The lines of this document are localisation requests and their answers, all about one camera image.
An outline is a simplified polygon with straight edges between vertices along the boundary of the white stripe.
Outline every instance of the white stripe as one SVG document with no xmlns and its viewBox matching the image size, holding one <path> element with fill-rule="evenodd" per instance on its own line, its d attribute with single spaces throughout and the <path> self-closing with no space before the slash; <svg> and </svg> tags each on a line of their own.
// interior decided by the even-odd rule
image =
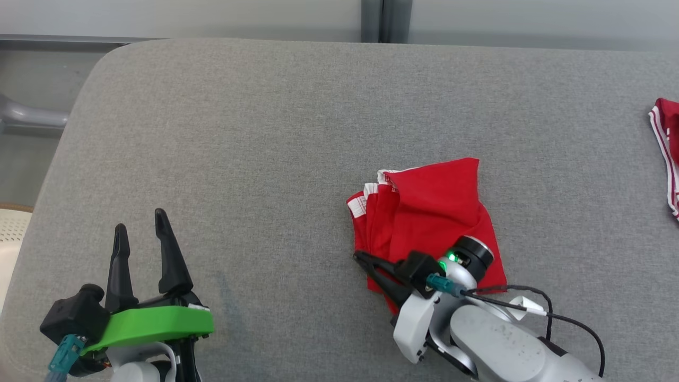
<svg viewBox="0 0 679 382">
<path fill-rule="evenodd" d="M 408 170 L 412 170 L 412 169 L 419 169 L 419 167 L 411 167 L 411 168 L 405 169 L 405 170 L 379 170 L 378 171 L 378 184 L 391 184 L 386 179 L 386 175 L 384 173 L 402 173 L 404 171 L 408 171 Z"/>
<path fill-rule="evenodd" d="M 359 196 L 358 198 L 354 198 L 346 203 L 346 205 L 349 206 L 349 210 L 351 210 L 351 214 L 354 216 L 354 218 L 365 215 L 365 206 L 361 204 L 362 198 L 362 196 Z"/>
<path fill-rule="evenodd" d="M 676 163 L 674 163 L 674 159 L 672 159 L 672 152 L 669 150 L 669 144 L 668 144 L 668 147 L 667 147 L 667 151 L 670 154 L 669 163 L 672 165 L 672 174 L 674 175 L 674 190 L 672 190 L 672 194 L 677 195 L 677 192 L 679 192 L 679 190 L 677 189 L 677 187 L 679 187 L 679 185 L 677 184 L 677 181 L 679 181 L 679 175 L 678 175 L 679 172 L 677 172 L 677 165 L 676 165 Z M 674 205 L 675 208 L 678 206 L 677 202 L 676 202 L 676 198 L 674 199 L 674 203 L 672 203 L 672 204 Z"/>
<path fill-rule="evenodd" d="M 665 135 L 665 131 L 662 129 L 662 124 L 660 123 L 660 110 L 658 107 L 654 106 L 652 112 L 648 113 L 648 116 L 650 117 L 650 125 L 653 127 L 653 133 L 655 134 L 655 138 L 657 139 L 658 145 L 660 146 L 660 153 L 663 154 L 663 158 L 665 159 L 665 164 L 667 166 L 667 204 L 669 205 L 669 208 L 672 209 L 672 214 L 677 216 L 679 211 L 677 211 L 674 198 L 676 191 L 672 188 L 672 179 L 674 178 L 674 181 L 677 181 L 675 176 L 676 170 L 674 168 L 672 157 L 668 156 L 669 147 L 667 146 L 667 136 Z"/>
<path fill-rule="evenodd" d="M 378 193 L 378 184 L 377 183 L 366 183 L 363 186 L 363 197 L 366 198 L 366 201 L 368 199 L 368 195 L 377 194 L 377 193 Z"/>
</svg>

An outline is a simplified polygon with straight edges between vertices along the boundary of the gray cushion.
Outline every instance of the gray cushion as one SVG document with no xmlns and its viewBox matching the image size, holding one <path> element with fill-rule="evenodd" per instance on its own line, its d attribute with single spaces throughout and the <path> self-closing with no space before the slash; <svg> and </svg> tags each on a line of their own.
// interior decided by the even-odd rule
<svg viewBox="0 0 679 382">
<path fill-rule="evenodd" d="M 434 354 L 401 356 L 351 260 L 344 201 L 378 169 L 474 156 L 509 281 L 598 331 L 609 380 L 669 381 L 679 224 L 646 114 L 679 99 L 677 84 L 668 54 L 233 39 L 115 50 L 45 180 L 0 370 L 42 380 L 55 346 L 38 326 L 54 300 L 105 285 L 119 222 L 134 292 L 156 296 L 163 207 L 215 315 L 197 346 L 207 381 L 466 381 Z M 597 369 L 587 333 L 557 322 L 554 340 Z"/>
</svg>

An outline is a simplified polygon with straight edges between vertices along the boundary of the white cable clip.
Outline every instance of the white cable clip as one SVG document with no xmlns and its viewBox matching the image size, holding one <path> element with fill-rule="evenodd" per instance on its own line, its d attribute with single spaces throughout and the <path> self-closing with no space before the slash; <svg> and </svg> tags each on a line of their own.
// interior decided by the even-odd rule
<svg viewBox="0 0 679 382">
<path fill-rule="evenodd" d="M 521 321 L 526 314 L 532 313 L 532 314 L 537 314 L 537 315 L 547 315 L 547 312 L 545 312 L 545 308 L 541 307 L 540 304 L 537 302 L 529 299 L 528 297 L 524 296 L 518 296 L 512 301 L 509 302 L 512 305 L 519 305 L 520 307 L 526 308 L 525 311 L 520 311 L 519 309 L 512 309 L 512 308 L 507 308 L 509 313 L 511 313 L 512 316 L 514 316 L 515 319 Z"/>
</svg>

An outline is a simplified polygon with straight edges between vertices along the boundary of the green led light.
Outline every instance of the green led light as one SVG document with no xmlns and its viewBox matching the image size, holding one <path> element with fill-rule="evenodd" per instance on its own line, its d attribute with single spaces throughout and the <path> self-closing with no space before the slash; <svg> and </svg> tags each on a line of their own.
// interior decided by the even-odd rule
<svg viewBox="0 0 679 382">
<path fill-rule="evenodd" d="M 448 257 L 450 260 L 454 262 L 460 262 L 460 258 L 454 252 L 448 252 L 446 254 L 446 257 Z"/>
</svg>

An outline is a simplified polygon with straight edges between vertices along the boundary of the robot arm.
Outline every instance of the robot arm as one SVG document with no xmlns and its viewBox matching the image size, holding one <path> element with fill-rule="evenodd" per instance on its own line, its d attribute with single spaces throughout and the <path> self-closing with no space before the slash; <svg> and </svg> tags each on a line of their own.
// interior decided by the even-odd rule
<svg viewBox="0 0 679 382">
<path fill-rule="evenodd" d="M 86 284 L 75 296 L 56 301 L 40 325 L 59 345 L 48 380 L 110 367 L 112 382 L 200 382 L 194 344 L 214 332 L 213 316 L 191 291 L 193 281 L 162 209 L 155 211 L 155 234 L 161 244 L 161 296 L 143 302 L 134 297 L 127 230 L 118 224 L 106 294 Z M 157 355 L 166 360 L 147 361 Z"/>
<path fill-rule="evenodd" d="M 455 310 L 450 334 L 476 365 L 479 381 L 603 381 L 556 345 L 476 305 Z"/>
<path fill-rule="evenodd" d="M 417 364 L 430 349 L 480 382 L 603 381 L 577 358 L 521 327 L 514 309 L 464 295 L 463 290 L 477 287 L 492 258 L 471 237 L 460 238 L 438 262 L 415 251 L 401 264 L 354 254 L 370 277 L 375 263 L 391 276 L 379 275 L 389 282 L 376 279 L 385 295 L 394 300 L 410 292 L 405 300 L 394 301 L 400 311 L 392 321 L 394 341 L 410 362 Z M 427 285 L 423 280 L 429 275 L 445 276 L 455 285 L 453 292 Z"/>
</svg>

